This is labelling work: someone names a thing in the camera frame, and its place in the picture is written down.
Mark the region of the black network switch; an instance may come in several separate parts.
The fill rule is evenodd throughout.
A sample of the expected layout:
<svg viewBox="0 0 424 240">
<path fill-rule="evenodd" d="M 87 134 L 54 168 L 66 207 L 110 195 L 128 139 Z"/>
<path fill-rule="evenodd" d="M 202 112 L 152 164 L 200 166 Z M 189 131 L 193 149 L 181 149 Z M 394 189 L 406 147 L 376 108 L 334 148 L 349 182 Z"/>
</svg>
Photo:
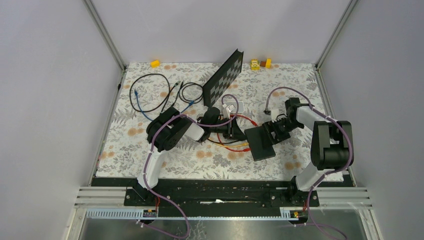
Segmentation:
<svg viewBox="0 0 424 240">
<path fill-rule="evenodd" d="M 255 162 L 270 159 L 276 156 L 276 152 L 273 146 L 263 146 L 263 133 L 264 129 L 262 126 L 249 128 L 244 131 L 253 160 Z"/>
</svg>

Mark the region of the white network switch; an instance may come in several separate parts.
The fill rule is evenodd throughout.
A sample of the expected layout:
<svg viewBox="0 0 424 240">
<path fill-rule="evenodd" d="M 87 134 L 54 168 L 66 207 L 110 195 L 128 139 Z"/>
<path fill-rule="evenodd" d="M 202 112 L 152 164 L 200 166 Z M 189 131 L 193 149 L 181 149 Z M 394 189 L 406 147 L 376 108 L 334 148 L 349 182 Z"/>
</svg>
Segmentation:
<svg viewBox="0 0 424 240">
<path fill-rule="evenodd" d="M 228 102 L 230 114 L 241 114 L 245 112 L 245 106 L 243 101 L 235 102 L 230 101 Z"/>
</svg>

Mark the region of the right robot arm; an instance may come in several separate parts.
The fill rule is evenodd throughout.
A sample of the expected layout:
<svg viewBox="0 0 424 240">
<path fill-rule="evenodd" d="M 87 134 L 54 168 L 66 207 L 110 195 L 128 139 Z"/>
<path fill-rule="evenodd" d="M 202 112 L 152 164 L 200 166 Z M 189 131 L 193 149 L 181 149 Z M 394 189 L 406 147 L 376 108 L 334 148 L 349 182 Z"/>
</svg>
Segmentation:
<svg viewBox="0 0 424 240">
<path fill-rule="evenodd" d="M 287 201 L 301 205 L 307 193 L 313 191 L 329 174 L 350 166 L 353 160 L 352 126 L 319 113 L 314 107 L 301 103 L 297 97 L 285 101 L 286 116 L 262 124 L 261 146 L 272 148 L 290 138 L 290 133 L 307 127 L 312 131 L 310 163 L 292 178 L 287 188 Z"/>
</svg>

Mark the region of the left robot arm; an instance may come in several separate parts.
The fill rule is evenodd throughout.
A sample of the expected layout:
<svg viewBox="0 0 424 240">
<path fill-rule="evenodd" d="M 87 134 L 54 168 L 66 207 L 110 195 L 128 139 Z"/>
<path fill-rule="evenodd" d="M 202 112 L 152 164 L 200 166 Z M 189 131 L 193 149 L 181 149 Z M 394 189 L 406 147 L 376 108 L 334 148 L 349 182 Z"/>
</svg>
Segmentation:
<svg viewBox="0 0 424 240">
<path fill-rule="evenodd" d="M 151 146 L 143 170 L 137 177 L 141 188 L 136 192 L 136 199 L 144 206 L 154 202 L 155 192 L 152 188 L 159 182 L 164 154 L 172 150 L 183 137 L 203 143 L 212 133 L 221 134 L 224 138 L 237 142 L 247 139 L 238 126 L 236 117 L 222 116 L 216 107 L 208 108 L 203 116 L 196 120 L 174 107 L 160 113 L 147 126 L 147 141 Z"/>
</svg>

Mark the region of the yellow patterned toy block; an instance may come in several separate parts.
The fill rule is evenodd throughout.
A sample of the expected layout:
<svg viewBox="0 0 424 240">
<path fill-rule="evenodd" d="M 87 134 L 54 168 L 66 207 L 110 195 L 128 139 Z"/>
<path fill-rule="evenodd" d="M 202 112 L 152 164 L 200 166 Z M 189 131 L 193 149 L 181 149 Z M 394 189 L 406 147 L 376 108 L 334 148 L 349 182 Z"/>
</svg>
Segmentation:
<svg viewBox="0 0 424 240">
<path fill-rule="evenodd" d="M 260 66 L 260 63 L 257 59 L 252 59 L 250 61 L 250 69 L 252 71 L 258 71 L 258 70 L 260 70 L 260 68 L 261 68 L 261 66 Z"/>
</svg>

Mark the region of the checkerboard calibration board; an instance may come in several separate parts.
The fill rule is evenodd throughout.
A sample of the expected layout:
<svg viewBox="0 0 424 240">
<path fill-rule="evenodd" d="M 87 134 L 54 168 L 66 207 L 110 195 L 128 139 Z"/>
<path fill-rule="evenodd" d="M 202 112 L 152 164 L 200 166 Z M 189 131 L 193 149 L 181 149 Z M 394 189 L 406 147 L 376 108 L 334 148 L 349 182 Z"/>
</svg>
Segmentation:
<svg viewBox="0 0 424 240">
<path fill-rule="evenodd" d="M 236 49 L 202 86 L 203 105 L 212 107 L 224 94 L 243 68 L 244 52 Z"/>
</svg>

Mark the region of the yellow toy block left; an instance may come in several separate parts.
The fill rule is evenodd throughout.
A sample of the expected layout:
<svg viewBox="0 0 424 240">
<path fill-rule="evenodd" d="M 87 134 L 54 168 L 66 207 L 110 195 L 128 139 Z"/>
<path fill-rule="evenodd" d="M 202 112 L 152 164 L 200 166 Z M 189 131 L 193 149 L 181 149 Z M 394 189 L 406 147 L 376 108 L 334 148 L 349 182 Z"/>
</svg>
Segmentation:
<svg viewBox="0 0 424 240">
<path fill-rule="evenodd" d="M 152 61 L 151 63 L 150 63 L 150 66 L 152 67 L 152 68 L 157 68 L 157 67 L 159 67 L 161 65 L 161 62 L 159 61 L 159 60 L 154 60 L 154 61 Z"/>
</svg>

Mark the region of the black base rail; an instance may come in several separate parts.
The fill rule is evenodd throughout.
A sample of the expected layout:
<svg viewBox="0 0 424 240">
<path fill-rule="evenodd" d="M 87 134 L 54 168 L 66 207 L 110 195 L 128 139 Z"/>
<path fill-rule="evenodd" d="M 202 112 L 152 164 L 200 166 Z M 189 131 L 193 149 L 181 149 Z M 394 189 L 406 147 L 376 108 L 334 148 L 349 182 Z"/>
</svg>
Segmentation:
<svg viewBox="0 0 424 240">
<path fill-rule="evenodd" d="M 307 193 L 284 180 L 160 179 L 153 190 L 136 178 L 95 177 L 93 187 L 124 187 L 128 207 L 153 207 L 166 217 L 276 217 L 280 207 L 306 205 Z"/>
</svg>

